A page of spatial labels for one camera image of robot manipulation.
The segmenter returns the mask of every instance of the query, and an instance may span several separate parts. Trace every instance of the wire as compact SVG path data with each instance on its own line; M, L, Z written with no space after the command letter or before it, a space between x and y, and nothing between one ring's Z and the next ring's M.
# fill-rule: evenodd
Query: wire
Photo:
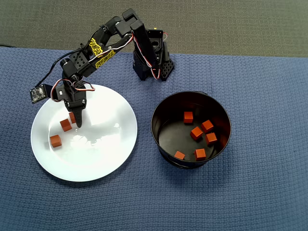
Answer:
M3 44L3 43L0 43L0 47L11 47L11 48L16 48L15 46L11 46L11 45L8 45L8 44Z
M152 69L152 65L150 64L150 62L149 62L149 61L146 59L146 57L142 54L140 45L139 45L139 43L138 43L136 37L134 37L134 41L135 41L135 43L136 43L136 45L137 45L137 47L138 47L138 49L139 49L139 51L140 51L141 56L144 58L146 64L147 64L148 67L151 69L151 72L152 72L153 77L154 77L155 79L159 79L159 78L160 78L160 69L158 70L158 76L156 77L156 75L154 74L154 71L153 71L153 70L155 70L155 69Z
M97 57L99 57L99 56L101 56L101 55L103 55L103 54L105 54L105 53L107 53L107 52L109 52L109 51L111 51L111 50L119 50L119 49L122 49L123 47L127 46L127 45L133 40L133 38L134 38L134 35L132 34L132 35L131 35L131 38L130 38L130 39L127 41L127 43L125 43L123 46L120 46L120 47L118 47L118 48L112 48L112 49L106 50L106 51L104 51L104 52L102 52L102 53L96 55L94 58L90 59L90 60L89 60L89 63L92 62L92 61L93 61L94 59L96 59Z
M76 82L74 82L73 83L73 88L74 89L76 89L76 90L79 90L79 91L95 91L95 88L89 83L89 82L86 82L86 81L83 81L83 82L85 82L85 83L87 83L87 84L89 84L90 85L90 87L91 87L91 89L81 89L81 88L75 88L74 87L74 84L76 83Z
M54 86L52 87L51 92L50 92L50 98L51 98L52 101L55 101L55 102L61 102L61 101L62 101L62 100L55 100L55 99L53 98L53 90L56 88L56 86L58 85L58 83L59 83L60 81L62 81L62 80L68 81L68 82L70 82L71 85L72 85L72 82L71 82L69 79L66 79L66 78L61 78L61 79L59 79L59 80L54 84Z
M92 37L96 34L96 32L97 32L98 30L99 30L99 29L97 29L97 30L89 37L88 42L87 42L87 45L86 45L85 47L87 47L87 46L90 44ZM75 50L75 51L70 51L70 52L68 52L68 53L66 53L66 54L64 54L64 55L62 55L60 58L58 58L58 59L52 64L52 66L51 66L49 72L47 73L47 75L45 75L45 77L44 77L43 79L41 79L41 81L38 82L38 84L37 84L35 87L37 88L39 85L41 85L42 82L51 74L51 72L52 72L52 70L54 69L54 67L56 66L57 62L59 62L61 59L65 58L66 56L68 56L68 55L70 55L70 54L73 54L73 53L75 53L75 52L79 52L79 51L82 51L82 50L83 50L83 49L77 49L77 50Z
M68 55L70 55L70 54L73 54L73 53L76 53L76 52L79 52L79 51L82 51L82 49L77 49L77 50L74 50L74 51L70 51L70 52L68 52L68 53L66 53L66 54L64 54L64 55L62 55L61 57L59 57L56 61L54 61L54 63L52 64L52 66L51 66L51 68L50 68L50 70L49 70L49 72L45 75L44 78L42 78L42 79L40 80L40 82L38 82L37 85L35 85L35 87L37 88L39 85L41 85L42 82L50 75L50 73L52 72L52 70L53 70L54 67L56 66L57 62L59 62L61 59L65 58L66 56L68 56Z
M166 35L165 39L163 39L163 41L165 41L168 38L168 33L164 32L164 35Z

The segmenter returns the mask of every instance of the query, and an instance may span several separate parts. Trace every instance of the black robotic arm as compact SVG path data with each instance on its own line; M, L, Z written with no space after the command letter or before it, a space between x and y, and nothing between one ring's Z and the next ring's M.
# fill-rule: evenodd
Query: black robotic arm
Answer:
M90 76L131 41L135 45L133 68L139 78L145 80L153 76L166 81L174 64L169 57L167 43L163 41L164 32L145 29L132 9L125 11L122 16L123 19L116 16L101 25L91 35L86 45L81 44L80 49L70 52L69 58L62 59L60 62L63 69L62 79L59 79L54 86L42 84L50 71L35 88L30 90L32 103L46 98L56 102L64 101L67 110L74 113L76 124L80 128L82 110L87 105L86 92L95 90L90 83L83 80L83 77ZM116 34L121 39L115 44L106 46L110 37ZM91 88L86 88L85 84L89 84Z

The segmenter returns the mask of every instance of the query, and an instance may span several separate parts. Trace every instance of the black bowl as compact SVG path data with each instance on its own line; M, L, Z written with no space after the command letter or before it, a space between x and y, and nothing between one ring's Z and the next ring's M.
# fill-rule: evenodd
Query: black bowl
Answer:
M193 112L193 123L184 124L185 111ZM214 125L217 142L208 146L205 134L195 141L190 132L196 126L210 120ZM200 167L218 156L227 146L231 136L231 122L226 110L215 99L203 92L185 91L165 98L152 115L151 130L162 156L173 165L181 168ZM194 151L204 148L206 159L196 161ZM185 154L184 160L175 158L177 151Z

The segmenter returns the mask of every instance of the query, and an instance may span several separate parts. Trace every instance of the wooden block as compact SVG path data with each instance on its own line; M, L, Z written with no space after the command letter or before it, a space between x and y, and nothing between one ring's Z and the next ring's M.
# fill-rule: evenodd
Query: wooden block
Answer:
M196 149L196 151L194 151L194 157L196 157L196 161L202 161L205 160L206 158L206 154L205 154L205 149Z
M68 119L60 121L60 124L61 124L63 131L68 131L68 130L72 129L72 126L69 123Z
M201 131L201 129L199 127L194 128L191 131L191 136L192 138L196 141L197 139L202 137L203 132Z
M76 123L76 119L75 119L74 113L70 112L69 113L69 117L71 118L72 124Z
M176 158L178 158L178 159L180 159L180 160L183 160L184 157L185 157L185 154L183 154L183 153L177 151L177 153L175 153L174 157L176 157Z
M207 145L212 145L217 141L215 133L208 133L205 135L205 140Z
M50 143L54 148L61 146L62 142L60 136L59 135L50 136Z
M214 126L211 123L211 121L207 120L206 122L203 122L201 125L202 130L204 131L204 133L208 133L211 130L213 130Z
M184 112L184 123L191 124L193 122L193 113L192 112Z

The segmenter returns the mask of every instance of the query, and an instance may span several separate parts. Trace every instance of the table surface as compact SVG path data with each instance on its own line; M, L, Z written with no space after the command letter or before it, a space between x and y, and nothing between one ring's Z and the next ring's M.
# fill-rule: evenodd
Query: table surface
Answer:
M35 160L30 131L43 103L29 89L65 51L0 49L1 230L308 230L308 59L171 55L167 82L140 81L119 53L91 83L131 104L138 138L128 160L99 180L75 183ZM55 70L46 83L61 76ZM158 103L204 91L229 113L224 152L198 169L167 163L152 139Z

